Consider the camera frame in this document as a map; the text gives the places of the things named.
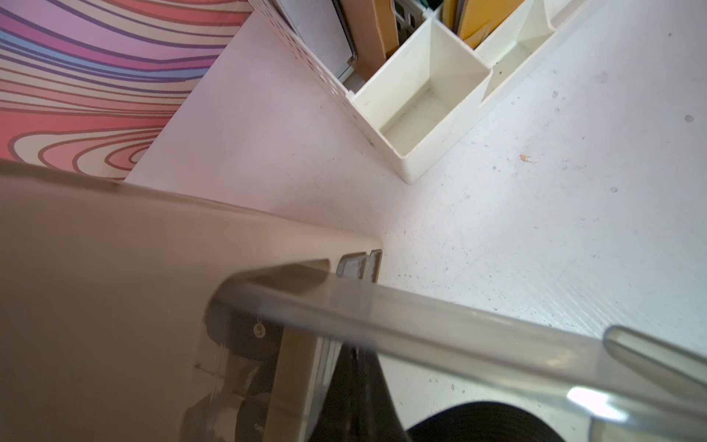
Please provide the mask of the grey transparent drawer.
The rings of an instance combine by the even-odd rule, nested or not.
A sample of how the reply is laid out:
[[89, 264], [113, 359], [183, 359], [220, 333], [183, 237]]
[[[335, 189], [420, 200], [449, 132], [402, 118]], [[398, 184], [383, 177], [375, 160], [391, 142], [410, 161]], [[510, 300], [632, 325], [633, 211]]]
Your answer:
[[209, 300], [183, 441], [311, 441], [343, 344], [373, 351], [407, 430], [497, 401], [563, 441], [703, 441], [706, 360], [612, 326], [598, 338], [376, 284], [358, 256], [228, 276]]

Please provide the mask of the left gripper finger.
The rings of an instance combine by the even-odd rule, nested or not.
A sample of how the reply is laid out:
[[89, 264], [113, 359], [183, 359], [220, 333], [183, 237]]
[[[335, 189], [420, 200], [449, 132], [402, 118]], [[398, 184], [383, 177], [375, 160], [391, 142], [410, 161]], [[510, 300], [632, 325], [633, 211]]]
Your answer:
[[311, 441], [408, 441], [373, 351], [343, 344]]

